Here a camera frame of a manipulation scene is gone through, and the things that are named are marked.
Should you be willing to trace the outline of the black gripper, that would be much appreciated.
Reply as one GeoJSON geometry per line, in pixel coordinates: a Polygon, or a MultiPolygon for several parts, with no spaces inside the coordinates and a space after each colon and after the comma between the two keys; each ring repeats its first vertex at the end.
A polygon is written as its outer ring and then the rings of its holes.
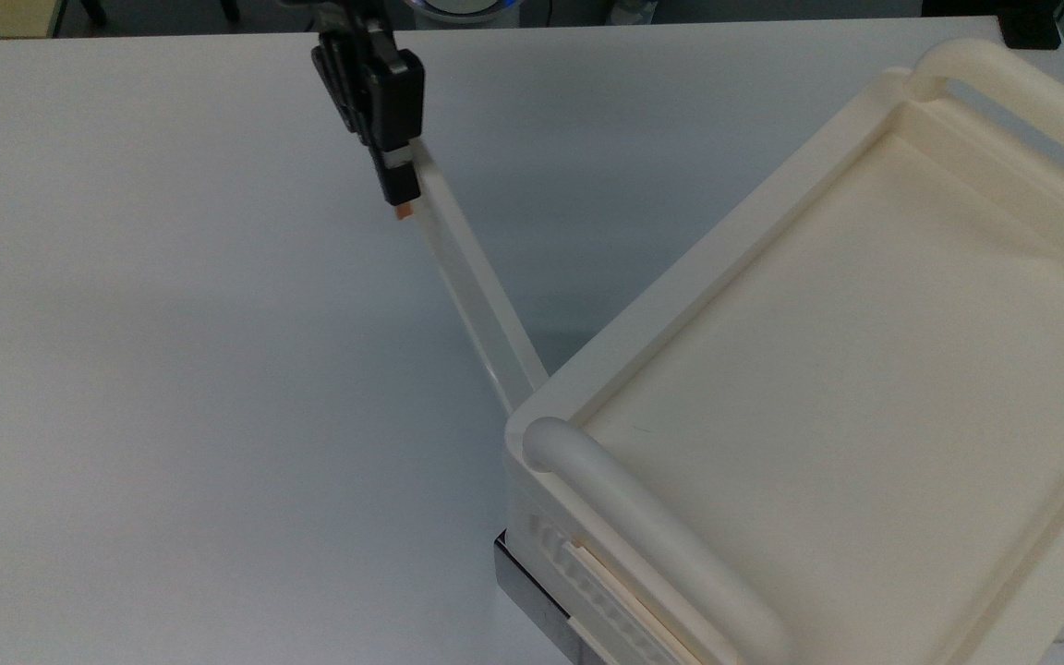
{"type": "Polygon", "coordinates": [[[312,12],[320,39],[312,63],[346,129],[375,149],[385,201],[398,220],[406,219],[421,195],[408,146],[422,131],[421,60],[397,45],[381,1],[317,1],[312,12]]]}

